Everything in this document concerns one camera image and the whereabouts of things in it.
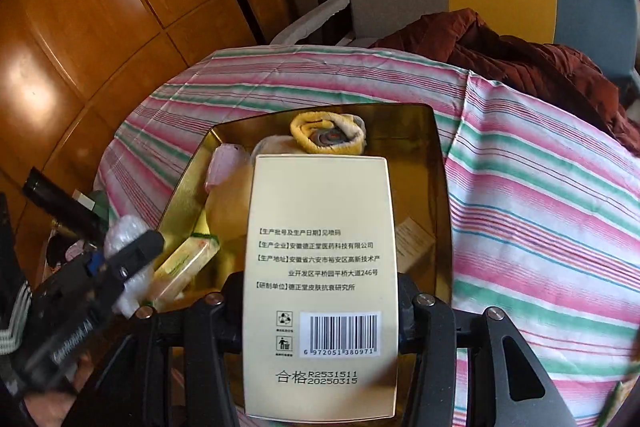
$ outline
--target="striped tablecloth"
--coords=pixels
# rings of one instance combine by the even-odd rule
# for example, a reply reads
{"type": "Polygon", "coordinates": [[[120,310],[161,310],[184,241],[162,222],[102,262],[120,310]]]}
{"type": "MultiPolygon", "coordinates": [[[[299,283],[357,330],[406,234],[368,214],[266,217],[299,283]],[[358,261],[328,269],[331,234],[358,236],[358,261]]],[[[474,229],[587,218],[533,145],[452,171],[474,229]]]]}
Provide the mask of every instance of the striped tablecloth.
{"type": "MultiPolygon", "coordinates": [[[[577,419],[596,423],[640,321],[640,163],[574,116],[421,57],[318,46],[216,52],[118,129],[95,185],[152,227],[207,130],[271,111],[424,102],[445,159],[456,308],[505,309],[577,419]]],[[[458,361],[466,386],[466,360],[458,361]]],[[[455,425],[464,425],[457,393],[455,425]]]]}

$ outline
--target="barcode label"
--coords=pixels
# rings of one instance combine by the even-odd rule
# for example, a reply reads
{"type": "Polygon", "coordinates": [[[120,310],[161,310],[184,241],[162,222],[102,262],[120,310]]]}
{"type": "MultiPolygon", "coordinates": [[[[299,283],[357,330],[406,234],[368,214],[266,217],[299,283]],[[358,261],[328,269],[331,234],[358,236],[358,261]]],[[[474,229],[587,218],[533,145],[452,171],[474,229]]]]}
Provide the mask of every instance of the barcode label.
{"type": "Polygon", "coordinates": [[[302,312],[300,357],[378,357],[381,315],[380,312],[302,312]]]}

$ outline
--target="metal bolt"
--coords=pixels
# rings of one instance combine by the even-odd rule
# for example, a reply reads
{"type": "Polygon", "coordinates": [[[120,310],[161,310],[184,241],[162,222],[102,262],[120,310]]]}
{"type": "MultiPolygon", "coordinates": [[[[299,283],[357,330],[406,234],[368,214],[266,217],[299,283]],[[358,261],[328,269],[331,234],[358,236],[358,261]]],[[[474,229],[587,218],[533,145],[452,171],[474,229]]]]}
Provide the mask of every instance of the metal bolt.
{"type": "Polygon", "coordinates": [[[204,301],[209,306],[218,306],[225,301],[225,296],[223,296],[222,293],[218,293],[218,292],[210,293],[204,298],[204,301]]]}
{"type": "Polygon", "coordinates": [[[496,306],[491,306],[486,311],[487,316],[494,321],[501,321],[504,318],[504,311],[496,306]]]}
{"type": "Polygon", "coordinates": [[[140,306],[136,311],[136,317],[139,319],[148,319],[154,314],[154,309],[151,306],[140,306]]]}
{"type": "Polygon", "coordinates": [[[428,293],[421,293],[416,296],[415,301],[421,306],[433,306],[436,303],[436,298],[428,293]]]}

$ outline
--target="wooden wall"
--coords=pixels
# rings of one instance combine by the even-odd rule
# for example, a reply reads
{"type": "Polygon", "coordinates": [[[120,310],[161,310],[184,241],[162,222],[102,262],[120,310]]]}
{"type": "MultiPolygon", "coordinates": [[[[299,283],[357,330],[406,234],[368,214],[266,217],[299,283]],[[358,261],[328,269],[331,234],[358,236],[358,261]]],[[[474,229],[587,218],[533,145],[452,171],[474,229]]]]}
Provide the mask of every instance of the wooden wall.
{"type": "Polygon", "coordinates": [[[31,166],[69,193],[91,190],[102,152],[148,94],[293,18],[288,0],[0,0],[0,190],[30,279],[50,222],[20,193],[31,166]]]}

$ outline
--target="gray armrest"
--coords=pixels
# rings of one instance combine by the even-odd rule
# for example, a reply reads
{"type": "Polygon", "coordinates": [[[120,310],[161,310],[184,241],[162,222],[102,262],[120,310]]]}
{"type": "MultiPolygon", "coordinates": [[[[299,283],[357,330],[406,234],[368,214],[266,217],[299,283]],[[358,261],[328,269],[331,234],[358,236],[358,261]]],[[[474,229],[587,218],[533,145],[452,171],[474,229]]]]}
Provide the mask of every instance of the gray armrest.
{"type": "Polygon", "coordinates": [[[284,28],[271,44],[295,44],[321,28],[331,17],[349,5],[350,0],[328,0],[284,28]]]}

